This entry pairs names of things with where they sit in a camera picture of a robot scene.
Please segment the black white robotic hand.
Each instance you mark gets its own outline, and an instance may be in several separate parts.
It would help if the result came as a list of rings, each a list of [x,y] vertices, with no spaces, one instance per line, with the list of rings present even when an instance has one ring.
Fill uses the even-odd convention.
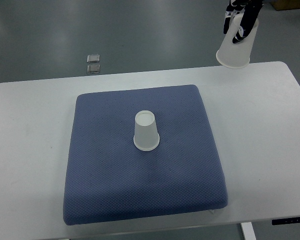
[[[257,17],[262,9],[263,0],[230,0],[225,11],[223,33],[226,34],[230,27],[233,15],[238,15],[244,10],[240,25],[232,39],[233,44],[242,42],[251,33]]]

